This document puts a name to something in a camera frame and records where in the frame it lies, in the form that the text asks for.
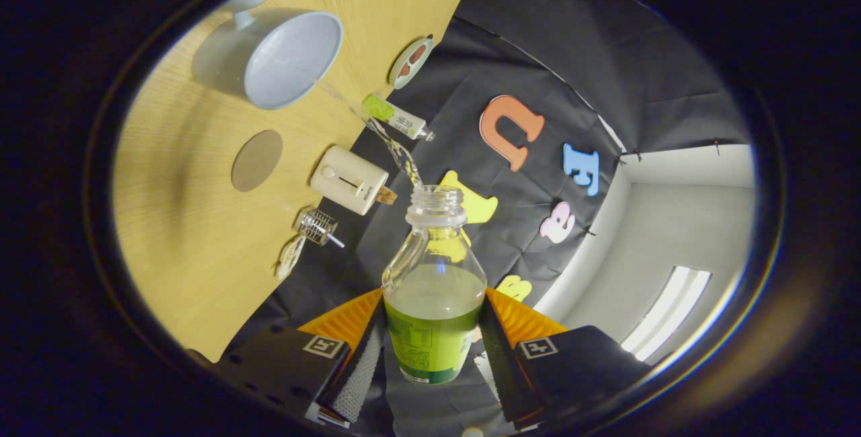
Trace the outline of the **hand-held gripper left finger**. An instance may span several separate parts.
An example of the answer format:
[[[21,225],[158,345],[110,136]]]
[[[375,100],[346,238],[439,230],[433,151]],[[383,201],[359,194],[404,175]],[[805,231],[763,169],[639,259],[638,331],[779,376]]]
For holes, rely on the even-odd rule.
[[[272,325],[215,365],[225,381],[300,422],[358,422],[385,332],[377,288],[291,329]]]

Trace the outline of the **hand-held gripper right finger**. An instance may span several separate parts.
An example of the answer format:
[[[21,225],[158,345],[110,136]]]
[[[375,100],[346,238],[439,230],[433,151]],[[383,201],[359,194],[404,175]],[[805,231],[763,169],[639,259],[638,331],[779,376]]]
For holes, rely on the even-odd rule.
[[[591,411],[652,369],[597,327],[566,329],[492,288],[479,327],[504,418],[517,428]]]

